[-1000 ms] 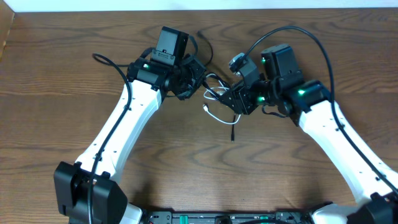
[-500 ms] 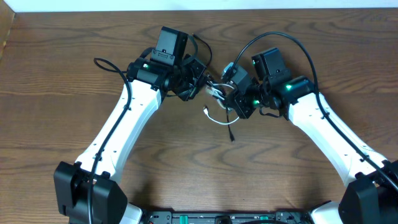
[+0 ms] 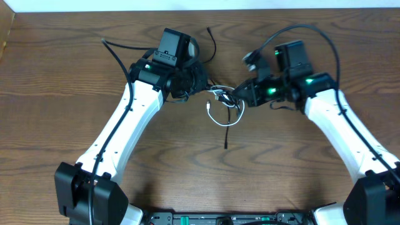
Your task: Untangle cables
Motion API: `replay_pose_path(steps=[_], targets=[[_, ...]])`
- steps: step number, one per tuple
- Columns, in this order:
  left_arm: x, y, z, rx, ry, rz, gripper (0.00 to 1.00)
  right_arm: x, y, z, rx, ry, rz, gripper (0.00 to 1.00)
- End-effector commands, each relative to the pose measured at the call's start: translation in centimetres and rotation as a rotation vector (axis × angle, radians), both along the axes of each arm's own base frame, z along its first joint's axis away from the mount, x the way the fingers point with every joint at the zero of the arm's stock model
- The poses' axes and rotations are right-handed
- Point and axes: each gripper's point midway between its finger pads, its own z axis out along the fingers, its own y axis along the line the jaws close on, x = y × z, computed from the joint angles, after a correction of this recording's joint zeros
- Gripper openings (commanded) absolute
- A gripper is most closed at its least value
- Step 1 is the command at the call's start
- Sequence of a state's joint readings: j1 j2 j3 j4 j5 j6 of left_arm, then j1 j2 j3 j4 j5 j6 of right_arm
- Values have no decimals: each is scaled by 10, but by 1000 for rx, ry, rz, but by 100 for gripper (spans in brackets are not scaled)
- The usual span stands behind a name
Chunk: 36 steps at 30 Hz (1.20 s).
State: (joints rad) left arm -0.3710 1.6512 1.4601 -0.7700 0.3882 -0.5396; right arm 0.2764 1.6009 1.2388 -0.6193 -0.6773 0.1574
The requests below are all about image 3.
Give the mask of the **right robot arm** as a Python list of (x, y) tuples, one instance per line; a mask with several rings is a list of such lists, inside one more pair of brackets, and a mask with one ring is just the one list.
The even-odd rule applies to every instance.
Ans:
[(313, 209), (304, 224), (399, 224), (399, 158), (369, 132), (326, 72), (315, 73), (302, 41), (274, 48), (282, 75), (271, 74), (260, 50), (243, 61), (257, 76), (233, 94), (250, 107), (294, 103), (327, 137), (354, 186), (343, 203)]

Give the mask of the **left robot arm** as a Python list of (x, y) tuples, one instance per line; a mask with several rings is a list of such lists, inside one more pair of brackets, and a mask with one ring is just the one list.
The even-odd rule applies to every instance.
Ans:
[(159, 46), (144, 52), (122, 67), (127, 83), (100, 135), (75, 164), (62, 162), (55, 172), (59, 212), (70, 224), (141, 223), (143, 210), (119, 186), (128, 159), (168, 97), (185, 103), (208, 85), (195, 38), (166, 28)]

